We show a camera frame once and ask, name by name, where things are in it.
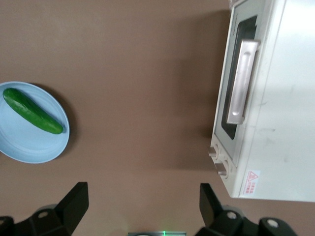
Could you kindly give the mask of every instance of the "green cucumber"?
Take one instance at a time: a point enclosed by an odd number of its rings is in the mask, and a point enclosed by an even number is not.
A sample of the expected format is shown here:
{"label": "green cucumber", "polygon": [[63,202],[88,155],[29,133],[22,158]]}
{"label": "green cucumber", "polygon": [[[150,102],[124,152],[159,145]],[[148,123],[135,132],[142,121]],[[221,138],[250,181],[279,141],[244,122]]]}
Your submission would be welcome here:
{"label": "green cucumber", "polygon": [[63,132],[63,127],[57,121],[19,90],[7,88],[3,91],[3,98],[17,114],[36,127],[53,134]]}

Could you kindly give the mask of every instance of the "oven door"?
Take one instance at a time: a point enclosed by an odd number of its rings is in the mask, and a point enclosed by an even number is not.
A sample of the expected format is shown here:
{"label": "oven door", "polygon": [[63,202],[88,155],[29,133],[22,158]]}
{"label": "oven door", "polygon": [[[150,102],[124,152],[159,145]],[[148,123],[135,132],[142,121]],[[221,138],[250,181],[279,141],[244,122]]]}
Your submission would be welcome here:
{"label": "oven door", "polygon": [[264,5],[265,1],[246,0],[232,9],[214,134],[235,166],[243,141],[245,107],[260,44],[257,32]]}

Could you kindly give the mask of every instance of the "oven glass window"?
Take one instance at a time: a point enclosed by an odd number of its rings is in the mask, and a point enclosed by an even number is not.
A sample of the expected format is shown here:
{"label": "oven glass window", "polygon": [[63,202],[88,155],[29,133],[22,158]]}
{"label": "oven glass window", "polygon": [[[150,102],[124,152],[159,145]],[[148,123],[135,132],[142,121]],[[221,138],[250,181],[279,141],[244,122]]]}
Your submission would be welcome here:
{"label": "oven glass window", "polygon": [[224,110],[222,115],[221,126],[228,134],[231,139],[235,138],[236,133],[236,124],[228,124],[227,121],[227,113],[229,109],[230,99],[232,95],[232,89],[234,85],[234,78],[236,73],[236,67],[238,62],[238,55],[240,52],[241,41],[243,39],[254,39],[256,33],[256,20],[257,16],[253,16],[249,19],[241,21],[237,27],[236,38],[235,38],[235,46],[233,51],[233,57],[231,62],[231,70],[229,74],[226,97],[224,101]]}

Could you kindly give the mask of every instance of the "warning label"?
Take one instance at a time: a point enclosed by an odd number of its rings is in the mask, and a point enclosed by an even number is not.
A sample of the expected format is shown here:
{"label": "warning label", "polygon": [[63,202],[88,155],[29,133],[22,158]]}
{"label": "warning label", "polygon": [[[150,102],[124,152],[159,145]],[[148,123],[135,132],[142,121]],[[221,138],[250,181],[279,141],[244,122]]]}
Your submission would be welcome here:
{"label": "warning label", "polygon": [[244,187],[244,195],[253,195],[257,187],[260,171],[248,171]]}

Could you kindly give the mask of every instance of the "plate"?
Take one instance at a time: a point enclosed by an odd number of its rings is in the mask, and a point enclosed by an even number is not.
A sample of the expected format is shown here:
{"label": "plate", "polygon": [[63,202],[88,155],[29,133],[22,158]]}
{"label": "plate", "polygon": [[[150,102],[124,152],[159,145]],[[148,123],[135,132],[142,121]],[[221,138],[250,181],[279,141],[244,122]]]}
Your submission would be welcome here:
{"label": "plate", "polygon": [[[63,126],[61,134],[46,132],[17,114],[3,98],[6,88],[15,88],[33,100]],[[66,113],[59,102],[45,90],[24,82],[0,84],[0,151],[26,163],[43,163],[58,157],[70,135]]]}

